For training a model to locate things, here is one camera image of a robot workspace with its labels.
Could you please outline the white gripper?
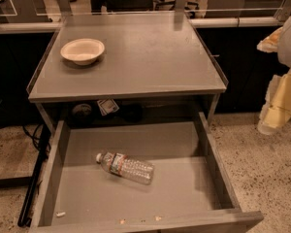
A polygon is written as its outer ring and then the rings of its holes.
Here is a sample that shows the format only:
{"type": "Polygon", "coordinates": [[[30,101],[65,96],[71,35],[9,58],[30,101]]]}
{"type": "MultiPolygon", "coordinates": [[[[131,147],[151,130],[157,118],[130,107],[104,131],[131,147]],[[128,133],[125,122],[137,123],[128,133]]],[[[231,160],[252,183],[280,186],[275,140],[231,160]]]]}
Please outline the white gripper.
{"type": "MultiPolygon", "coordinates": [[[[291,68],[291,16],[264,40],[257,49],[262,52],[277,52],[280,63],[291,68]]],[[[291,69],[283,76],[274,75],[265,96],[258,122],[258,131],[272,135],[291,118],[291,69]]]]}

